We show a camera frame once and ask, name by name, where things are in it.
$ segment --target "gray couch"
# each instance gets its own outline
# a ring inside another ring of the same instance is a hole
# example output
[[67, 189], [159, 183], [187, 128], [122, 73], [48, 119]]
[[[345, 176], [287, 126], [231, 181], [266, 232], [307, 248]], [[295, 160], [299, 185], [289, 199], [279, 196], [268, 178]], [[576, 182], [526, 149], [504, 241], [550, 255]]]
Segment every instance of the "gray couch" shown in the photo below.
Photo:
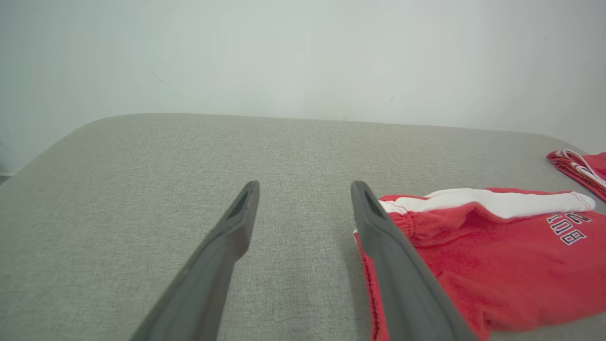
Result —
[[[589, 191], [542, 135], [238, 116], [106, 118], [0, 186], [0, 340], [127, 340], [248, 180], [261, 199], [219, 340], [368, 340], [349, 185]], [[604, 340], [606, 315], [491, 340]]]

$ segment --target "folded red garment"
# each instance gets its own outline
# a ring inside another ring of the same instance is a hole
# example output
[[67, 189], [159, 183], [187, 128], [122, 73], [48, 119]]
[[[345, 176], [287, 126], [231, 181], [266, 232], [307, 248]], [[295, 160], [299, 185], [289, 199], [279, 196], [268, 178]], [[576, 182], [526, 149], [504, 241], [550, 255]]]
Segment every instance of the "folded red garment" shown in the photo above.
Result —
[[[449, 189], [379, 202], [480, 341], [606, 311], [606, 215], [588, 196]], [[359, 250], [371, 339], [388, 340], [373, 262]]]
[[570, 149], [563, 149], [549, 153], [547, 160], [606, 201], [606, 152], [582, 157]]

